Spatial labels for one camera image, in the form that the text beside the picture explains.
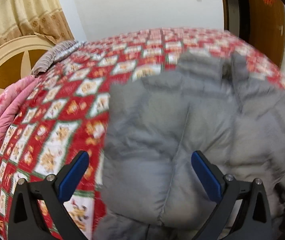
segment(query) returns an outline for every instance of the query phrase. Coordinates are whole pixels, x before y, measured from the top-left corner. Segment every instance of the red patterned bedspread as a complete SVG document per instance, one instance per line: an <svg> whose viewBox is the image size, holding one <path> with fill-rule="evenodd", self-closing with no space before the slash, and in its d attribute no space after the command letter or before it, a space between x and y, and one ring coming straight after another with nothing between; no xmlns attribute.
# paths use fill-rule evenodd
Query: red patterned bedspread
<svg viewBox="0 0 285 240"><path fill-rule="evenodd" d="M216 57L229 57L237 50L247 57L253 76L285 88L277 67L229 32L162 28L86 43L42 76L0 145L0 233L4 239L19 178L39 181L56 174L79 150L89 153L90 165L65 207L91 238L105 214L99 189L110 85L174 69L186 49ZM43 202L40 207L50 231L59 237Z"/></svg>

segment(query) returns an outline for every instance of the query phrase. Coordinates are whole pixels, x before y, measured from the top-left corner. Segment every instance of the puffer jacket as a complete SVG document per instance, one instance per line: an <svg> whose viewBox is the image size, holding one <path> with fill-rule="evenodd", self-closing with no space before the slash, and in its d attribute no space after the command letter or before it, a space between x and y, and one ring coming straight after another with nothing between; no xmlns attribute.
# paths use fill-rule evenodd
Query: puffer jacket
<svg viewBox="0 0 285 240"><path fill-rule="evenodd" d="M281 214L274 186L285 186L285 91L250 77L237 52L229 60L187 52L175 71L113 85L108 214L94 239L176 239L199 229L215 203L192 169L195 150L238 180L261 178L272 217Z"/></svg>

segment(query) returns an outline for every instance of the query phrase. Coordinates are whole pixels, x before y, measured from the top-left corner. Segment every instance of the pink blanket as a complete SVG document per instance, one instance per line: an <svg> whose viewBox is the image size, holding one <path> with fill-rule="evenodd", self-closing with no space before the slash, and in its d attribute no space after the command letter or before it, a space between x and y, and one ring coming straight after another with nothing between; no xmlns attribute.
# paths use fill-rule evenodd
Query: pink blanket
<svg viewBox="0 0 285 240"><path fill-rule="evenodd" d="M30 93L34 90L34 88L39 83L39 78L36 78L33 82L31 82L20 94L13 100L13 102L6 108L4 113L0 117L0 142L4 137L8 127L13 122L16 114L19 111L22 103L26 100L26 98L30 95Z"/></svg>
<svg viewBox="0 0 285 240"><path fill-rule="evenodd" d="M35 77L34 76L27 76L25 78L22 78L18 80L16 83L11 84L9 87L7 87L4 92L0 95L0 117L3 117L3 113L6 111L6 109L11 105L14 101L14 99L21 94L21 92L27 88L27 86L31 83L34 83Z"/></svg>

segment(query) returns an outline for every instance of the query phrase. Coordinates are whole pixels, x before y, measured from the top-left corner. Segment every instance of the blue gripper pad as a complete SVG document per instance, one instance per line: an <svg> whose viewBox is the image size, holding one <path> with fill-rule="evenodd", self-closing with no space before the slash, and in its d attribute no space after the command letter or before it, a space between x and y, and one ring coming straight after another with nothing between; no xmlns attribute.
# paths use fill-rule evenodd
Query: blue gripper pad
<svg viewBox="0 0 285 240"><path fill-rule="evenodd" d="M191 165L209 199L219 203L222 200L221 185L197 152L191 155Z"/></svg>
<svg viewBox="0 0 285 240"><path fill-rule="evenodd" d="M70 200L75 189L89 165L89 155L83 151L76 163L70 168L62 182L59 184L58 200L60 203Z"/></svg>

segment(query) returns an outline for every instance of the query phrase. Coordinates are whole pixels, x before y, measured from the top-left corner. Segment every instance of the wooden door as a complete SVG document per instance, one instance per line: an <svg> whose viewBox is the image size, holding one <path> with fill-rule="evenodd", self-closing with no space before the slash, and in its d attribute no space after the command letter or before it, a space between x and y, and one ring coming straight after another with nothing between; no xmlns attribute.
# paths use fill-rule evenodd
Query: wooden door
<svg viewBox="0 0 285 240"><path fill-rule="evenodd" d="M278 67L284 54L285 14L281 0L249 0L249 43Z"/></svg>

